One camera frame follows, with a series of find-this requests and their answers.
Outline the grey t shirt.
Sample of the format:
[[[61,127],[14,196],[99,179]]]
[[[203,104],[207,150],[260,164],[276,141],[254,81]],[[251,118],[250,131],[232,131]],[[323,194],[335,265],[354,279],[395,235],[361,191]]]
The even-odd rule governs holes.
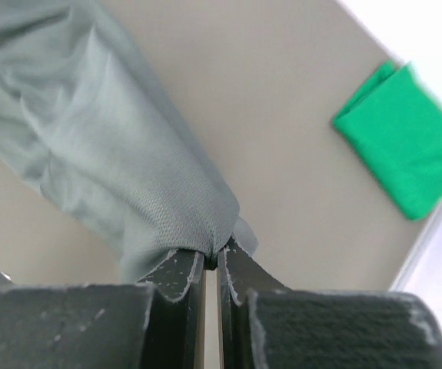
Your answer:
[[[124,281],[258,240],[138,46],[97,1],[0,1],[0,159],[103,237]]]

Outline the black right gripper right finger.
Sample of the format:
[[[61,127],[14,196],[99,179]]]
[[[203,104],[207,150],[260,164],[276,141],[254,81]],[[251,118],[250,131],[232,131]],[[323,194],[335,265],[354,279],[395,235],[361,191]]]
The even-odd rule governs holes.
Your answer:
[[[442,331],[412,294],[296,291],[235,240],[217,270],[225,368],[442,368]]]

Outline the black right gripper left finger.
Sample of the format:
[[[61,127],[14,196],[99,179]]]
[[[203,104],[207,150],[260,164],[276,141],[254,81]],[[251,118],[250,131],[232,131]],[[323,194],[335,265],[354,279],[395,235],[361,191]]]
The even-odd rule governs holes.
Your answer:
[[[0,368],[199,368],[204,258],[135,284],[16,285],[0,272]]]

